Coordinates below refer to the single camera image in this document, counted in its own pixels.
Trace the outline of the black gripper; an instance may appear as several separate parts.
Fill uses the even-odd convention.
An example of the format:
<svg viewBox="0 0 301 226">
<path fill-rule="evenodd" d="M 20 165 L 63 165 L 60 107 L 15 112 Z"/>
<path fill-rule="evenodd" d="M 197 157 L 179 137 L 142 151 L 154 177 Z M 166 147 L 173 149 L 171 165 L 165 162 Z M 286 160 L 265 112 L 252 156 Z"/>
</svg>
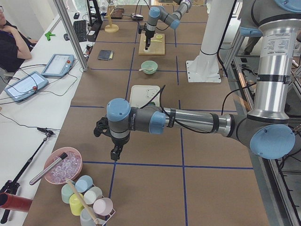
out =
<svg viewBox="0 0 301 226">
<path fill-rule="evenodd" d="M 153 38 L 155 34 L 155 26 L 150 25 L 149 23 L 146 23 L 144 25 L 138 25 L 138 33 L 141 34 L 142 31 L 145 31 L 146 37 L 145 51 L 149 51 L 148 48 L 151 45 L 151 38 Z"/>
<path fill-rule="evenodd" d="M 99 121 L 96 122 L 96 127 L 94 128 L 94 136 L 99 137 L 104 134 L 107 137 L 110 137 L 114 148 L 111 150 L 111 159 L 113 161 L 118 161 L 120 159 L 120 154 L 123 150 L 123 146 L 130 139 L 130 131 L 122 133 L 115 133 L 109 127 L 109 121 L 106 117 L 102 117 Z"/>
</svg>

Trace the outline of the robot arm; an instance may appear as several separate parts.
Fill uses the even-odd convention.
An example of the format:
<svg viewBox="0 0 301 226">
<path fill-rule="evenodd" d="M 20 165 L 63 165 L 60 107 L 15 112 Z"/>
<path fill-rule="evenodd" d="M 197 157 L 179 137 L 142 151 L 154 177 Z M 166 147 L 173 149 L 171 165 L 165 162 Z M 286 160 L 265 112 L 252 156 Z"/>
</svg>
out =
<svg viewBox="0 0 301 226">
<path fill-rule="evenodd" d="M 169 14 L 166 12 L 163 6 L 153 6 L 149 10 L 147 23 L 143 26 L 138 26 L 139 34 L 141 34 L 142 31 L 145 31 L 146 40 L 144 50 L 149 50 L 149 47 L 151 45 L 151 38 L 153 38 L 155 35 L 158 20 L 164 22 L 166 25 L 175 30 L 179 26 L 180 20 L 183 15 L 187 13 L 192 6 L 190 0 L 174 0 L 174 2 L 179 5 L 176 11 Z"/>
<path fill-rule="evenodd" d="M 219 133 L 250 148 L 265 159 L 290 153 L 296 138 L 288 127 L 285 102 L 293 60 L 294 40 L 301 27 L 298 0 L 246 0 L 242 28 L 257 28 L 262 34 L 253 108 L 246 116 L 197 113 L 146 105 L 131 107 L 122 98 L 107 104 L 107 114 L 94 129 L 96 137 L 108 136 L 114 143 L 111 158 L 118 160 L 131 131 L 161 134 L 164 127 L 186 128 L 199 133 Z"/>
</svg>

